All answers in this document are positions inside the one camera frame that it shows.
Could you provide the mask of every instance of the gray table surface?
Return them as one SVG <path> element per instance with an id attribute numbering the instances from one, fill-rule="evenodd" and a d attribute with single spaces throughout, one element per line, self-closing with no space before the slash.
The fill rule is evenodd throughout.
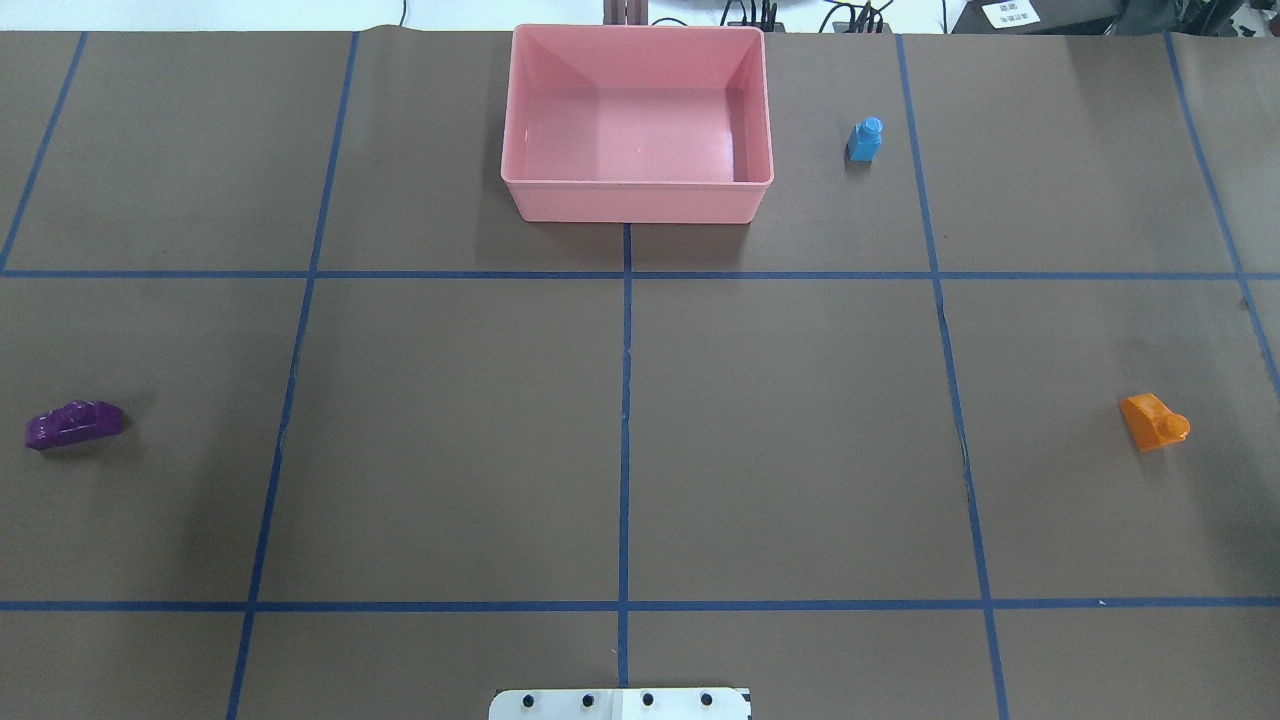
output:
<path id="1" fill-rule="evenodd" d="M 1280 715 L 1280 44 L 771 36 L 745 227 L 524 223 L 508 56 L 0 35 L 0 715 Z"/>

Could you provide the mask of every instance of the orange object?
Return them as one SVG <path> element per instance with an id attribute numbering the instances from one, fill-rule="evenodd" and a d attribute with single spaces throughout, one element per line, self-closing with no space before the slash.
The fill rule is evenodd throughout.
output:
<path id="1" fill-rule="evenodd" d="M 1192 432 L 1192 424 L 1187 418 L 1170 410 L 1149 392 L 1120 401 L 1120 413 L 1129 424 L 1134 445 L 1143 452 L 1183 442 Z"/>

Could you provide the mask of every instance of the purple toy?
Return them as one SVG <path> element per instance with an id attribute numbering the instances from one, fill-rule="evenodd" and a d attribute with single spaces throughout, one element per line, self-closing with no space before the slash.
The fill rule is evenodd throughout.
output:
<path id="1" fill-rule="evenodd" d="M 87 439 L 118 436 L 123 429 L 123 419 L 124 414 L 111 404 L 101 400 L 92 402 L 73 400 L 58 410 L 32 418 L 27 423 L 27 447 L 49 450 Z"/>

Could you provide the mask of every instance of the purple object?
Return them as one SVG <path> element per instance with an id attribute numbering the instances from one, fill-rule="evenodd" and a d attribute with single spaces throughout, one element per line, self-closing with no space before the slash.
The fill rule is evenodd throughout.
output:
<path id="1" fill-rule="evenodd" d="M 123 429 L 123 420 L 124 414 L 120 409 L 109 402 L 73 400 L 58 410 L 32 418 L 27 423 L 27 447 L 49 450 L 87 439 L 118 436 Z"/>

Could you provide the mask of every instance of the sticker with printed text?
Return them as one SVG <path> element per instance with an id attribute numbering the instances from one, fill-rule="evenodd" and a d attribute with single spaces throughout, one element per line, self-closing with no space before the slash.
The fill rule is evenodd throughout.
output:
<path id="1" fill-rule="evenodd" d="M 995 28 L 1029 26 L 1039 22 L 1039 15 L 1036 14 L 1036 8 L 1032 6 L 1030 0 L 992 3 L 991 5 L 983 5 L 982 12 L 987 13 L 987 19 L 991 20 L 991 27 Z"/>

